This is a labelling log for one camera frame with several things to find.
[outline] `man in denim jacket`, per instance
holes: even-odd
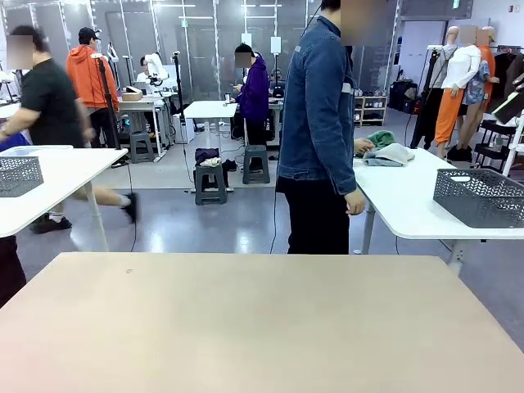
[[[323,0],[321,10],[287,77],[277,191],[289,205],[290,254],[348,254],[348,215],[365,207],[353,171],[355,81],[341,45],[341,0]],[[356,151],[370,149],[355,141]]]

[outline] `man in black t-shirt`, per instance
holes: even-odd
[[[32,53],[32,64],[20,66],[31,71],[22,81],[20,109],[3,125],[0,142],[28,129],[34,145],[84,147],[95,136],[88,110],[76,97],[66,72],[52,59],[43,35],[32,26],[18,26],[8,39],[12,40],[10,43],[15,43],[8,45],[15,51],[8,53],[8,56],[30,59]],[[95,187],[94,192],[99,205],[119,206],[129,215],[132,223],[136,222],[137,196],[134,193],[123,196],[99,187]],[[87,200],[83,187],[73,197]],[[36,233],[46,233],[70,227],[71,223],[63,216],[61,203],[31,229]]]

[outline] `purple jacket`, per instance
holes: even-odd
[[[269,77],[265,61],[258,56],[247,75],[246,85],[237,97],[242,116],[253,122],[263,123],[269,112]]]

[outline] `gray plastic basket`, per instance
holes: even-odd
[[[472,228],[524,228],[524,186],[491,169],[439,169],[433,199]]]
[[[38,157],[0,157],[0,197],[19,197],[42,183]]]

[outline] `gray plastic stool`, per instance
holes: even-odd
[[[262,173],[250,173],[249,164],[253,158],[262,159]],[[244,153],[244,184],[269,183],[268,151],[263,145],[248,145]]]
[[[216,178],[216,183],[219,188],[218,191],[202,191],[202,179],[204,176],[213,175]],[[199,166],[195,167],[195,203],[203,205],[204,201],[211,203],[219,203],[220,205],[228,201],[228,190],[224,182],[224,172],[222,172],[222,165],[215,167]]]
[[[131,133],[129,139],[129,145],[131,146],[131,162],[133,164],[155,160],[155,153],[148,133]],[[147,152],[137,153],[137,147],[145,147]]]

